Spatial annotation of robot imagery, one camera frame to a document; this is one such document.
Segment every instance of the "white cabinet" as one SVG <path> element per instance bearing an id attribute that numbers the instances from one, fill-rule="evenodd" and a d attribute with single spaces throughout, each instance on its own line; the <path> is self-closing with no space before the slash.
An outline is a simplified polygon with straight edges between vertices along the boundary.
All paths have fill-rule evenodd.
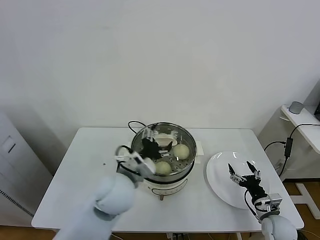
<path id="1" fill-rule="evenodd" d="M 0 225 L 31 227 L 53 176 L 0 112 Z"/>

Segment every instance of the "white table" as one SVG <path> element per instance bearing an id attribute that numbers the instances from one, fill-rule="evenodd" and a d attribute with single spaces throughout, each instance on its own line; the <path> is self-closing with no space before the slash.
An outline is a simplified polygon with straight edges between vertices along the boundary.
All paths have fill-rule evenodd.
<path id="1" fill-rule="evenodd" d="M 207 161 L 221 151 L 242 152 L 259 162 L 270 176 L 270 188 L 283 197 L 281 215 L 297 229 L 304 227 L 297 209 L 276 171 L 250 129 L 189 129 L 201 141 L 204 156 L 180 192 L 163 201 L 143 187 L 136 191 L 135 204 L 115 225 L 114 232 L 221 233 L 260 231 L 261 225 L 249 210 L 232 207 L 207 185 Z M 80 128 L 60 164 L 33 220 L 35 228 L 61 229 L 84 200 L 96 189 L 104 174 L 115 174 L 114 152 L 134 134 L 128 128 Z"/>

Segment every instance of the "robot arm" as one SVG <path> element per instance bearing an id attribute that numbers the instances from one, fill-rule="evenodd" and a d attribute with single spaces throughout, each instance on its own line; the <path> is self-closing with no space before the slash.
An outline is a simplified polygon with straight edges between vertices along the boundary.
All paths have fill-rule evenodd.
<path id="1" fill-rule="evenodd" d="M 86 204 L 76 210 L 67 225 L 54 237 L 54 240 L 108 240 L 112 228 L 120 215 L 128 211 L 134 204 L 135 189 L 144 178 L 155 174 L 156 166 L 152 159 L 157 159 L 171 149 L 172 143 L 165 149 L 159 147 L 153 138 L 153 128 L 143 132 L 143 149 L 137 153 L 127 146 L 120 146 L 115 151 L 118 162 L 115 176 L 102 179 L 95 195 Z M 135 166 L 134 170 L 122 166 L 125 158 L 120 156 L 121 148 L 129 152 L 128 162 Z"/>
<path id="2" fill-rule="evenodd" d="M 285 217 L 279 216 L 281 196 L 278 193 L 266 194 L 260 186 L 260 171 L 250 162 L 246 162 L 252 175 L 240 176 L 236 174 L 230 164 L 230 179 L 240 187 L 246 188 L 252 197 L 255 212 L 248 205 L 253 215 L 261 223 L 261 230 L 265 240 L 297 240 L 298 234 L 295 226 Z"/>

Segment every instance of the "white shelf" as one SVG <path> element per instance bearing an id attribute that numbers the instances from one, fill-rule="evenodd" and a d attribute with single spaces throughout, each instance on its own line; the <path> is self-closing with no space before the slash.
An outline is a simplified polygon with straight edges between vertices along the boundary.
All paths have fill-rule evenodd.
<path id="1" fill-rule="evenodd" d="M 316 106 L 305 106 L 300 114 L 294 114 L 288 110 L 288 105 L 282 105 L 282 112 L 288 117 L 294 126 L 299 124 L 320 124 L 320 121 L 314 116 Z M 297 129 L 310 146 L 320 154 L 320 127 L 300 126 Z"/>

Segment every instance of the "white plate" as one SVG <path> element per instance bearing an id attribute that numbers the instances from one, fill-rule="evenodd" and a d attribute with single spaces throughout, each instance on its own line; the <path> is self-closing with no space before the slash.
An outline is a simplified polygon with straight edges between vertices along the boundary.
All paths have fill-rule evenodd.
<path id="1" fill-rule="evenodd" d="M 246 188 L 237 185 L 230 179 L 228 164 L 230 164 L 234 171 L 240 176 L 252 175 L 253 173 L 250 171 L 247 161 L 253 164 L 257 170 L 261 171 L 260 186 L 269 194 L 270 184 L 268 176 L 264 175 L 263 169 L 260 169 L 255 161 L 248 159 L 241 153 L 235 151 L 219 152 L 211 157 L 206 165 L 207 180 L 219 198 L 233 207 L 246 210 L 248 210 L 244 199 Z M 247 193 L 246 199 L 250 206 L 253 207 L 249 193 Z"/>

